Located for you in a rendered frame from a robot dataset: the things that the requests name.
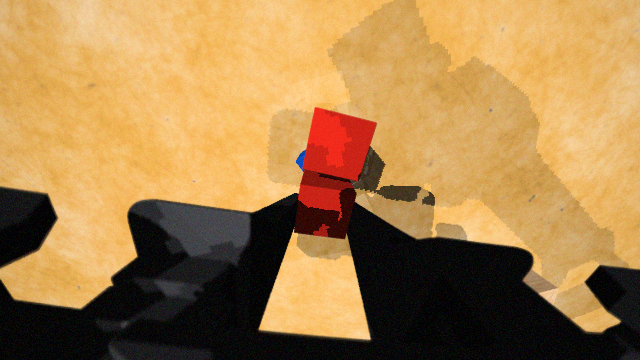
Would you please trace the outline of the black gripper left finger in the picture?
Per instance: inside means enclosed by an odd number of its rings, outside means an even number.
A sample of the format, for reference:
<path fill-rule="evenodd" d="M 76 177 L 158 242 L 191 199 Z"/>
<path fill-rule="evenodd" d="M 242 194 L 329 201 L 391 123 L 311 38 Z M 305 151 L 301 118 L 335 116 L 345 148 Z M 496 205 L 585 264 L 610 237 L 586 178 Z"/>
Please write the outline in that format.
<path fill-rule="evenodd" d="M 290 242 L 299 193 L 254 212 L 159 199 L 134 202 L 127 221 L 144 251 L 232 262 L 239 328 L 259 329 Z"/>

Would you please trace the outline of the dark red cube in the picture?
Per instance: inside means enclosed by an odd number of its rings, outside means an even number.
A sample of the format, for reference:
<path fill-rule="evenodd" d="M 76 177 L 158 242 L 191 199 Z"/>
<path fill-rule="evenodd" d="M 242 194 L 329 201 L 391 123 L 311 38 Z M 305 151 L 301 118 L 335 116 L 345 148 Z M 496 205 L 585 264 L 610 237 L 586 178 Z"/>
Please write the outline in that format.
<path fill-rule="evenodd" d="M 356 195 L 349 179 L 304 170 L 294 233 L 345 239 Z"/>
<path fill-rule="evenodd" d="M 315 107 L 302 169 L 359 181 L 376 126 Z"/>

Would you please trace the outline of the blue cube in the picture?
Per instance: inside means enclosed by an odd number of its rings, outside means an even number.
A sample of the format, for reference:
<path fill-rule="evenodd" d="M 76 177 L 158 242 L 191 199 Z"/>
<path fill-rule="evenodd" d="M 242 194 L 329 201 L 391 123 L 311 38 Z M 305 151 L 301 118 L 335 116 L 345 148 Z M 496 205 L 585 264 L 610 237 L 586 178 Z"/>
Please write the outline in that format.
<path fill-rule="evenodd" d="M 303 167 L 303 162 L 304 162 L 304 158 L 305 158 L 305 153 L 306 153 L 306 149 L 300 153 L 300 155 L 298 156 L 296 163 L 297 165 L 301 168 L 301 170 L 304 172 L 304 169 L 302 169 Z"/>

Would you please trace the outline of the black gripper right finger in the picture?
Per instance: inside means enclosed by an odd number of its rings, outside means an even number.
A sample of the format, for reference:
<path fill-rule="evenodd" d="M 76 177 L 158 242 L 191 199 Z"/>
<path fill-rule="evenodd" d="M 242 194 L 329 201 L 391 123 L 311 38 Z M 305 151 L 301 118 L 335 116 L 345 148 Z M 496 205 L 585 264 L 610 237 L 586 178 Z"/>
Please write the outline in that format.
<path fill-rule="evenodd" d="M 443 271 L 523 280 L 534 261 L 532 253 L 510 245 L 413 238 L 356 202 L 347 236 L 370 339 L 378 341 L 403 341 Z"/>

